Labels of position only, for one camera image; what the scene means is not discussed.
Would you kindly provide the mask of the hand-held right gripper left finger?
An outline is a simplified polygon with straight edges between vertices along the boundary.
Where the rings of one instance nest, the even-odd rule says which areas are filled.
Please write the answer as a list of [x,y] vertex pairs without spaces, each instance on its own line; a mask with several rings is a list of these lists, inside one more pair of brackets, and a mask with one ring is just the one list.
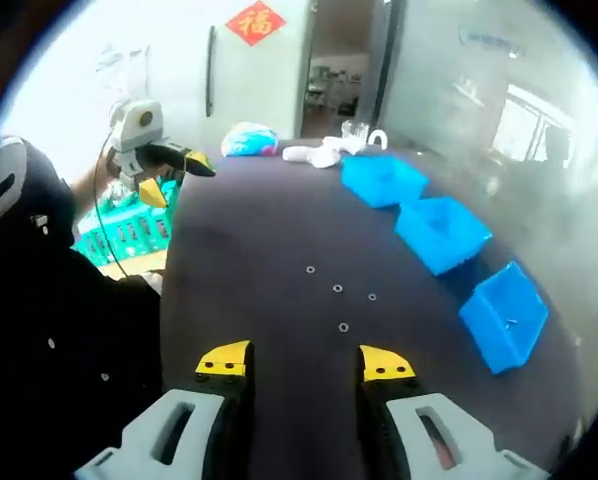
[[204,354],[187,390],[171,389],[76,470],[75,479],[247,479],[254,423],[254,345]]

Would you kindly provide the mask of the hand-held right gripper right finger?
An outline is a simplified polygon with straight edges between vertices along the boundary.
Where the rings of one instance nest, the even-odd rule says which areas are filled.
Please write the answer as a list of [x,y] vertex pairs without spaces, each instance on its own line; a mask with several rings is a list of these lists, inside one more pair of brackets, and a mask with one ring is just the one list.
[[368,479],[547,479],[441,393],[429,393],[400,355],[360,345],[356,425]]

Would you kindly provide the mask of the person's left hand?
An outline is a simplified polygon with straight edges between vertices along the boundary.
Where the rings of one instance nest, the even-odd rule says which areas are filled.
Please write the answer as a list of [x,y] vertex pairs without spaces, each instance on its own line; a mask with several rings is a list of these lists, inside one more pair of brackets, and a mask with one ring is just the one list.
[[116,158],[117,151],[113,147],[110,147],[103,157],[104,167],[106,169],[107,175],[110,179],[114,180],[118,180],[121,173],[121,168],[116,163]]

